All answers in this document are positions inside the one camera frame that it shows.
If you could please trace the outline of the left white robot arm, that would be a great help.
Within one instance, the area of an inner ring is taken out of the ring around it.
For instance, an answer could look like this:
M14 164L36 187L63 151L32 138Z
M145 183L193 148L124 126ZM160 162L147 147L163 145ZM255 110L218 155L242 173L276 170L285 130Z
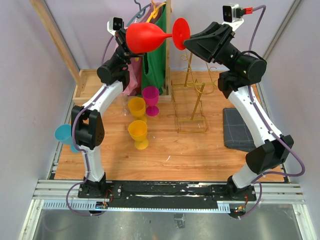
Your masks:
M126 43L126 29L115 31L114 37L118 44L115 52L96 70L102 87L84 105L76 105L71 110L72 142L82 153L85 165L84 179L79 183L80 198L101 198L108 192L101 159L105 137L103 115L129 85L129 64L134 56Z

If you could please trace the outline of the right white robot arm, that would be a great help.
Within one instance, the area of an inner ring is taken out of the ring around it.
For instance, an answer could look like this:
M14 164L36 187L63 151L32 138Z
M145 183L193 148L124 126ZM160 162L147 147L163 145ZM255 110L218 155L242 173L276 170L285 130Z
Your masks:
M212 22L183 40L183 45L207 63L227 67L219 74L218 89L235 106L253 138L255 149L246 154L244 166L226 184L227 196L238 200L263 174L286 161L294 140L273 125L255 97L252 85L262 80L267 62L250 49L238 50L231 44L234 35L230 25Z

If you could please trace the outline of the magenta plastic wine glass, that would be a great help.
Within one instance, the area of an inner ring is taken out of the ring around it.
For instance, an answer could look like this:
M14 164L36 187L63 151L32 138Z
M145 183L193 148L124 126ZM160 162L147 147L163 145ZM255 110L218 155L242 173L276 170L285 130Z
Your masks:
M159 90L155 86L145 87L142 91L142 97L147 105L146 114L150 117L155 117L159 114L157 107L159 101Z

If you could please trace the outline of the red plastic wine glass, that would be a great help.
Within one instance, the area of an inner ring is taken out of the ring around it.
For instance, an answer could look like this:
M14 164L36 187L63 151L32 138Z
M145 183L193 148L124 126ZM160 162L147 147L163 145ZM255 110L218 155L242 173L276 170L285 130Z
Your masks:
M165 33L159 26L148 23L133 23L126 29L125 39L128 48L135 54L148 53L159 48L167 38L172 38L175 47L184 50L184 41L190 39L191 32L188 22L178 18L171 33Z

